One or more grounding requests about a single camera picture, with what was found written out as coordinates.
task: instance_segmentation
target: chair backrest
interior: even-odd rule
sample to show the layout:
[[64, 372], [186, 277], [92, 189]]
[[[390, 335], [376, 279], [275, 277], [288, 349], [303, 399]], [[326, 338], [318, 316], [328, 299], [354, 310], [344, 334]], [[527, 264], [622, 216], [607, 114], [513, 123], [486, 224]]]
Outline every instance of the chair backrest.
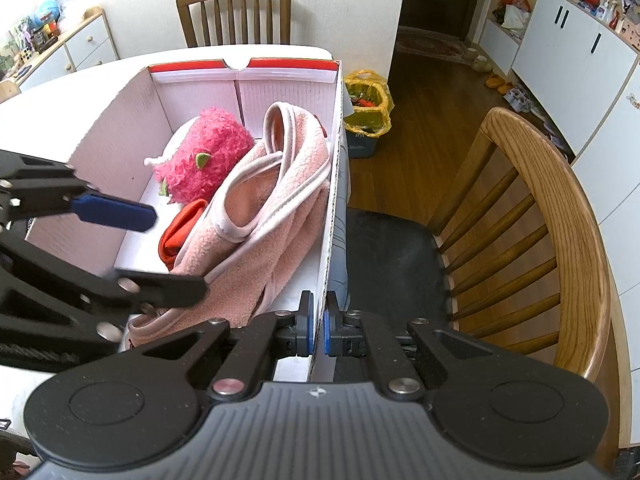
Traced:
[[459, 241], [518, 176], [530, 194], [463, 249], [448, 264], [446, 271], [450, 274], [471, 261], [513, 226], [534, 203], [540, 208], [544, 224], [460, 283], [454, 284], [452, 297], [479, 285], [514, 262], [546, 234], [550, 235], [555, 255], [489, 294], [460, 306], [452, 314], [452, 320], [489, 309], [557, 268], [559, 294], [492, 319], [469, 333], [480, 338], [491, 336], [559, 305], [557, 331], [516, 342], [508, 348], [531, 354], [558, 344], [554, 364], [593, 381], [609, 335], [611, 283], [606, 254], [598, 225], [580, 183], [566, 161], [539, 131], [504, 108], [489, 111], [451, 188], [431, 217], [429, 228], [434, 235], [440, 236], [496, 148], [504, 153], [513, 168], [450, 232], [440, 245], [440, 252], [443, 253]]
[[[209, 21], [207, 19], [207, 9], [205, 2], [210, 0], [175, 0], [178, 7], [178, 15], [182, 23], [184, 38], [188, 47], [198, 46], [196, 40], [193, 22], [191, 21], [191, 13], [189, 6], [191, 4], [200, 4], [200, 15], [202, 18], [202, 31], [204, 35], [205, 46], [211, 45], [211, 37], [209, 33]], [[214, 23], [216, 28], [216, 39], [218, 44], [223, 44], [222, 37], [222, 17], [220, 16], [220, 0], [213, 0]], [[226, 0], [228, 35], [229, 43], [236, 43], [236, 22], [234, 16], [233, 0]], [[260, 43], [260, 0], [253, 2], [253, 18], [254, 18], [254, 43]], [[238, 43], [249, 43], [248, 34], [248, 18], [247, 18], [247, 2], [241, 0], [240, 3], [240, 20], [241, 20], [241, 41]], [[273, 0], [266, 0], [266, 37], [267, 43], [273, 43]], [[291, 0], [280, 0], [280, 43], [289, 44], [291, 37]]]

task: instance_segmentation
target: pink plush toy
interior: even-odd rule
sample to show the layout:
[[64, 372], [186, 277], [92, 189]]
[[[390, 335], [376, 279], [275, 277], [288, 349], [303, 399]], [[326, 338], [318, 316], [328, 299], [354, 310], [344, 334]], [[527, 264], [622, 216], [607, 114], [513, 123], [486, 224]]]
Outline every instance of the pink plush toy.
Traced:
[[232, 114], [208, 108], [181, 126], [158, 158], [146, 158], [170, 203], [210, 201], [225, 177], [253, 147], [252, 136]]

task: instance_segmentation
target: black chair seat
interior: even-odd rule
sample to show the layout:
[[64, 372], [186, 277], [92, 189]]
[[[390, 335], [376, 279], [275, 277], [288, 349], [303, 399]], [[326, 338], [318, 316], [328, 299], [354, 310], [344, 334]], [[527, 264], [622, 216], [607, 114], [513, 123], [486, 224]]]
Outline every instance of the black chair seat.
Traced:
[[[349, 310], [374, 312], [396, 333], [409, 320], [447, 323], [449, 285], [431, 232], [395, 216], [347, 208]], [[363, 380], [353, 358], [338, 358], [335, 381]]]

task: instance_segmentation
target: white table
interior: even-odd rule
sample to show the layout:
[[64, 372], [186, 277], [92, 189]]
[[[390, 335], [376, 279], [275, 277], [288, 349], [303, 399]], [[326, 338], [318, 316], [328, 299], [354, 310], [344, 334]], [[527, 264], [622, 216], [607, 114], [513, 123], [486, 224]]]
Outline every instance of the white table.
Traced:
[[[67, 162], [114, 95], [140, 70], [172, 61], [224, 59], [232, 68], [252, 57], [333, 59], [310, 46], [221, 45], [130, 57], [60, 77], [0, 104], [0, 149]], [[26, 436], [22, 409], [30, 393], [50, 374], [0, 366], [0, 418]]]

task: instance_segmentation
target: green plush ear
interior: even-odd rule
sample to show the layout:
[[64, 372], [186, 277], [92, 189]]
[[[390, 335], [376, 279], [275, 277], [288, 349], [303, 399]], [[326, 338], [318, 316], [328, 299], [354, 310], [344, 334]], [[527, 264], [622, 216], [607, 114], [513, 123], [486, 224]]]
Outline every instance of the green plush ear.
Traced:
[[162, 180], [162, 184], [160, 184], [160, 191], [158, 191], [158, 195], [169, 196], [169, 188], [167, 187], [165, 178]]
[[211, 155], [209, 155], [209, 153], [198, 153], [196, 155], [196, 168], [202, 170], [207, 165], [210, 158]]

